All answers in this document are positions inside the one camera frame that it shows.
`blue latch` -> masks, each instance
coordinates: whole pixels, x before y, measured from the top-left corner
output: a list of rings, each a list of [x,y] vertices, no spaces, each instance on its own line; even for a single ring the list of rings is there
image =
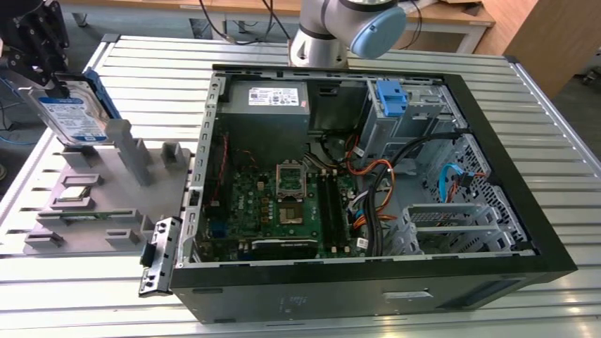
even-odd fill
[[[406,110],[406,92],[401,88],[398,80],[375,81],[379,101],[383,105],[383,116],[395,118],[402,116]]]

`motherboard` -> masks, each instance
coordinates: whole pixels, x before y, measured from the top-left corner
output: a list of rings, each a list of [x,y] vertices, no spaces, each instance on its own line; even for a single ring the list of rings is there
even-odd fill
[[[343,258],[349,245],[345,207],[354,193],[347,174],[310,172],[285,161],[274,170],[233,174],[226,219],[209,220],[203,261]]]

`sticker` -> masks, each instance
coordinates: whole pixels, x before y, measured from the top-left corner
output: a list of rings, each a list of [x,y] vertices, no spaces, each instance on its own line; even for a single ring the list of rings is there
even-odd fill
[[[96,118],[89,115],[84,100],[49,97],[40,97],[37,100],[68,137],[89,142],[106,139],[104,128]]]
[[[354,147],[353,153],[355,153],[358,157],[363,157],[365,151],[363,151],[363,149]]]
[[[430,298],[431,294],[426,291],[409,291],[409,292],[383,292],[385,299],[406,299],[406,298]]]
[[[365,238],[357,238],[357,248],[367,250],[369,241]]]
[[[295,88],[250,88],[249,106],[298,106],[298,89]]]
[[[483,23],[483,22],[481,22],[481,21],[469,21],[469,24],[471,25],[471,26],[486,26],[486,27],[490,27],[490,23]]]

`computer component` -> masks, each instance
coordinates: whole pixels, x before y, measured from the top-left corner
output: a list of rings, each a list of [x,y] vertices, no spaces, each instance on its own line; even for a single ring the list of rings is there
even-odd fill
[[[575,270],[458,75],[223,65],[209,88],[166,243],[203,323],[473,309]]]

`power supply label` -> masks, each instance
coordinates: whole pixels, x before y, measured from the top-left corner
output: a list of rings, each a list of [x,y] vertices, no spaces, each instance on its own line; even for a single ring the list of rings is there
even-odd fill
[[[88,114],[84,100],[49,97],[40,97],[37,100],[68,137],[89,142],[106,139],[106,134],[104,134],[96,118]]]
[[[298,89],[295,88],[250,88],[249,106],[298,106]]]

